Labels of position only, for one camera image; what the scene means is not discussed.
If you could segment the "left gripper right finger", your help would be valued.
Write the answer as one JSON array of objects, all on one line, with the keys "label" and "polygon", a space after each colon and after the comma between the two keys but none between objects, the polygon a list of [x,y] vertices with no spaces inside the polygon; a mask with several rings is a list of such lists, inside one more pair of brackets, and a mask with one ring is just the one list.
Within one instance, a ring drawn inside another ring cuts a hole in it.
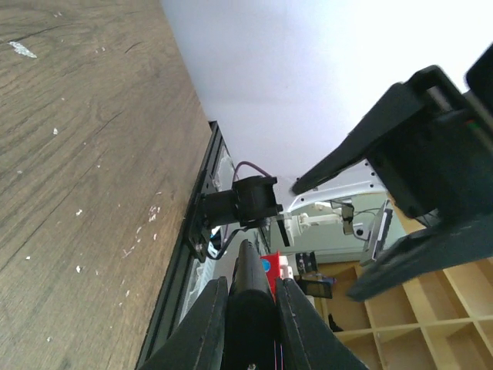
[{"label": "left gripper right finger", "polygon": [[276,303],[285,369],[367,368],[325,324],[294,280],[276,280]]}]

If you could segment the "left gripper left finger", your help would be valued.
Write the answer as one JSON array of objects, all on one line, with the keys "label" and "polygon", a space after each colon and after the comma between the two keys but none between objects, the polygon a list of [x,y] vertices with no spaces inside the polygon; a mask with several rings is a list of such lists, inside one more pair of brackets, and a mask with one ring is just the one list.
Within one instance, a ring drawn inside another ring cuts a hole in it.
[{"label": "left gripper left finger", "polygon": [[141,368],[221,368],[227,301],[227,279],[219,277],[209,281],[177,329]]}]

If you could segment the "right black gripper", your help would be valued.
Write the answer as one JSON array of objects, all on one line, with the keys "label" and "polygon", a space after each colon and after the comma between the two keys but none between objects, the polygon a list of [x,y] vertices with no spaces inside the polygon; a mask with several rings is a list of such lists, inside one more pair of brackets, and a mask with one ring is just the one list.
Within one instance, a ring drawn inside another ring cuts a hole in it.
[{"label": "right black gripper", "polygon": [[444,222],[398,239],[347,291],[366,301],[428,272],[492,256],[492,128],[438,66],[392,85],[291,187],[300,195],[367,157],[409,217]]}]

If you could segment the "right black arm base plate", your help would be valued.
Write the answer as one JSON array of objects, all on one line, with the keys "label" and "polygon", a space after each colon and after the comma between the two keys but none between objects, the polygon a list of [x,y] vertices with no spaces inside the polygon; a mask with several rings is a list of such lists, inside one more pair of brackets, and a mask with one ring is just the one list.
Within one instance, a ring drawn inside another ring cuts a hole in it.
[{"label": "right black arm base plate", "polygon": [[186,213],[184,242],[199,262],[206,260],[206,249],[213,226],[211,194],[195,193]]}]

